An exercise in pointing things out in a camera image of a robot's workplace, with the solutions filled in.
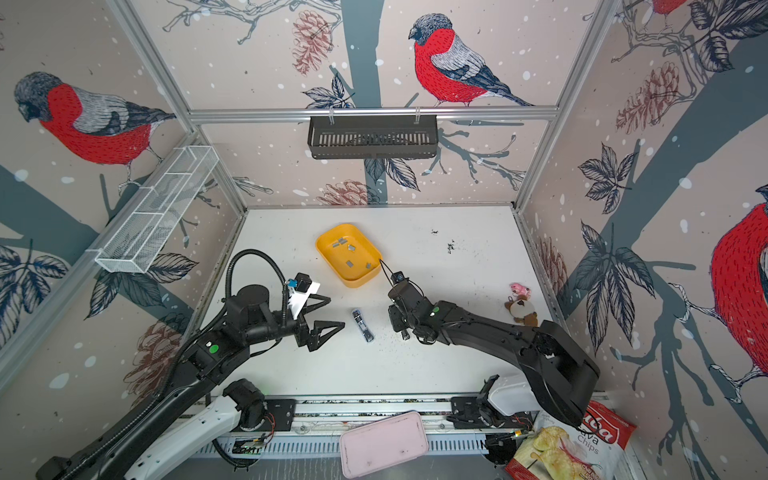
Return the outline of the light blue stapler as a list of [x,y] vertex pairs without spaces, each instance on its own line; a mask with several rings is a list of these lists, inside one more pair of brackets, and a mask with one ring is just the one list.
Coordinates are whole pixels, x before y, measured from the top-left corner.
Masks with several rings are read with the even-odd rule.
[[371,332],[371,330],[369,329],[369,327],[367,326],[367,324],[366,324],[366,322],[365,322],[365,320],[364,320],[364,318],[362,316],[361,311],[359,309],[354,309],[352,311],[352,317],[353,317],[356,325],[358,326],[359,330],[361,331],[361,333],[362,333],[364,339],[366,340],[366,342],[367,343],[372,342],[374,340],[374,335]]

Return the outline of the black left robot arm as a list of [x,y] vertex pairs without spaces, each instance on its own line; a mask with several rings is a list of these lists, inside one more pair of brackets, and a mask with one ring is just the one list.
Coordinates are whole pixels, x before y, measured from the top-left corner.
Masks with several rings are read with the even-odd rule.
[[35,477],[122,479],[179,416],[252,357],[253,345],[294,336],[300,346],[315,351],[344,327],[343,322],[317,321],[310,329],[303,313],[294,318],[288,308],[272,311],[266,287],[245,286],[180,348],[150,397],[74,455],[47,460]]

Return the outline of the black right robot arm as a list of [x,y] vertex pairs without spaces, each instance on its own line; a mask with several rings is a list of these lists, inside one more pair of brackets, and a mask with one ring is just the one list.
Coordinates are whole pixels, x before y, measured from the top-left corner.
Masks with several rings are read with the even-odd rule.
[[570,426],[581,425],[600,370],[558,324],[513,325],[475,315],[451,302],[432,303],[409,280],[395,284],[388,297],[392,316],[421,343],[468,347],[513,365],[524,374],[544,411]]

